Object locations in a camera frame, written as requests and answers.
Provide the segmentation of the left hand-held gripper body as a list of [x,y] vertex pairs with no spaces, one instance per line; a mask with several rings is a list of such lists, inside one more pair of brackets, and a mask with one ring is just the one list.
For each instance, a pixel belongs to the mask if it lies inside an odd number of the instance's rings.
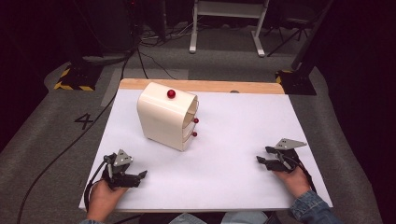
[[127,175],[126,170],[132,163],[132,157],[127,155],[122,149],[118,153],[104,156],[106,163],[102,178],[113,188],[125,188],[128,181],[137,181],[137,175]]

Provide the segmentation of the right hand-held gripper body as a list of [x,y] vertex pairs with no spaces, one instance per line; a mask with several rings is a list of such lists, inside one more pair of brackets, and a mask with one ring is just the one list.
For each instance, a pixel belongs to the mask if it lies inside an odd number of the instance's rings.
[[295,148],[305,146],[305,142],[282,138],[274,146],[276,149],[276,159],[269,161],[268,169],[271,171],[291,173],[301,162]]

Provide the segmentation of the cream mini drawer cabinet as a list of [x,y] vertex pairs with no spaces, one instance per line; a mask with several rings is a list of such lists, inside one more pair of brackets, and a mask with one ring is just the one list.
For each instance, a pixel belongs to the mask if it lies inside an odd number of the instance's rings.
[[[174,99],[167,97],[169,90],[176,92]],[[183,121],[197,118],[198,106],[197,95],[150,82],[138,97],[136,109],[148,139],[184,151],[189,145],[183,147],[183,138],[190,132],[182,130]]]

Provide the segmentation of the cream drawer with red knob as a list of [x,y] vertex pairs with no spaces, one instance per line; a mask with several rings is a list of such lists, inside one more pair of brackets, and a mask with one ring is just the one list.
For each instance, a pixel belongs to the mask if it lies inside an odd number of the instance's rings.
[[198,135],[198,133],[196,131],[192,131],[189,134],[187,134],[184,138],[183,138],[183,147],[186,147],[192,138],[196,137]]
[[182,125],[182,130],[184,132],[190,132],[194,129],[195,125],[199,122],[198,118],[192,118],[192,119],[185,119],[183,121]]

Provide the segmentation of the person's left hand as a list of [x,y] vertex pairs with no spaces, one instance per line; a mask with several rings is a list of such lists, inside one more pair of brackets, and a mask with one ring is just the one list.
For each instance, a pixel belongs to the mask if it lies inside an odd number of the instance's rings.
[[87,219],[105,222],[127,190],[128,188],[112,189],[106,181],[98,181],[92,187]]

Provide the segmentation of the person's right hand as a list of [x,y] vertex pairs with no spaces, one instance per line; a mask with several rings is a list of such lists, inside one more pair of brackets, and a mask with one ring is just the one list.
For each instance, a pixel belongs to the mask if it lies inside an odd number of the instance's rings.
[[285,184],[288,191],[294,198],[299,198],[311,190],[304,172],[299,167],[291,173],[274,171],[274,174]]

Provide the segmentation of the person's right leg jeans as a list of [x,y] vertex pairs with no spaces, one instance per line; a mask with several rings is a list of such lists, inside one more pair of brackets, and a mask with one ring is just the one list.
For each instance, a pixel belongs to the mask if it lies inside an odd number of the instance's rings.
[[264,212],[239,211],[227,212],[220,224],[264,224],[268,216]]

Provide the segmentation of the person's leg jeans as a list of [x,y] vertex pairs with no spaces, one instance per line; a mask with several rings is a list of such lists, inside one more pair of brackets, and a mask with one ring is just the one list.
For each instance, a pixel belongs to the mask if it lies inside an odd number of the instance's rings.
[[169,224],[206,224],[206,223],[192,214],[183,213],[172,219],[169,222]]
[[239,211],[227,212],[220,224],[264,224],[268,216],[264,212]]

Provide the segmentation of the black stand base striped tape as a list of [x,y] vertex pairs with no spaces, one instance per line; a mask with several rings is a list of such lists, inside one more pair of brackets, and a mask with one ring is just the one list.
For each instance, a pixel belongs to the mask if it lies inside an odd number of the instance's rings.
[[103,66],[90,65],[76,67],[73,64],[66,66],[56,82],[55,90],[94,91],[97,81],[101,76]]
[[316,95],[315,88],[309,77],[300,76],[297,71],[278,70],[275,73],[276,82],[286,94]]

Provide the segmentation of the person's left leg jeans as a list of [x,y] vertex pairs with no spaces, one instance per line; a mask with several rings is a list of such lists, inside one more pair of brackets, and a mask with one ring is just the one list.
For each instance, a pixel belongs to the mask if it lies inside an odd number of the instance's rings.
[[169,222],[169,224],[206,224],[206,223],[192,214],[183,213],[172,219]]

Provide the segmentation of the black slanted stand pole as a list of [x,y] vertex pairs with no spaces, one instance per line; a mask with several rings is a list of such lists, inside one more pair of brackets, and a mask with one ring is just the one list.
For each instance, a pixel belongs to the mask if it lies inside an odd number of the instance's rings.
[[304,56],[307,53],[309,46],[311,45],[320,25],[322,24],[322,21],[324,20],[324,18],[326,17],[329,8],[332,5],[333,0],[327,0],[327,4],[325,6],[325,8],[323,8],[320,13],[318,14],[318,19],[314,24],[314,27],[310,33],[310,35],[308,36],[308,38],[306,39],[306,41],[304,42],[303,46],[301,47],[300,51],[298,52],[297,56],[295,57],[294,61],[291,64],[291,68],[293,70],[298,70],[300,65],[303,63],[304,60]]

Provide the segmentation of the black tripod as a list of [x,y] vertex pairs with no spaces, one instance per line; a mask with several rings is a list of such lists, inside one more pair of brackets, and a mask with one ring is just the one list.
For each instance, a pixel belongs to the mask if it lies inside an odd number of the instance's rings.
[[[274,49],[272,49],[267,54],[267,56],[271,57],[284,45],[290,42],[294,37],[297,37],[297,39],[300,39],[301,35],[305,35],[305,37],[308,37],[306,30],[311,29],[312,27],[313,27],[313,22],[309,20],[286,18],[286,17],[281,18],[278,25],[276,26],[276,29],[278,30],[279,35],[281,37],[281,43],[278,46],[276,46]],[[292,34],[290,34],[287,38],[284,38],[282,35],[282,29],[290,30],[292,31]]]

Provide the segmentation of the white metal table frame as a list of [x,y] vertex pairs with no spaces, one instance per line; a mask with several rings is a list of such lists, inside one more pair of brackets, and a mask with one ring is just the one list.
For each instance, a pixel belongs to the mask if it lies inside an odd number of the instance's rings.
[[192,32],[189,53],[197,50],[198,17],[218,16],[244,19],[257,19],[256,29],[251,31],[251,36],[259,57],[265,56],[265,51],[260,41],[260,33],[270,0],[263,0],[262,3],[230,3],[211,2],[208,0],[194,0],[192,11]]

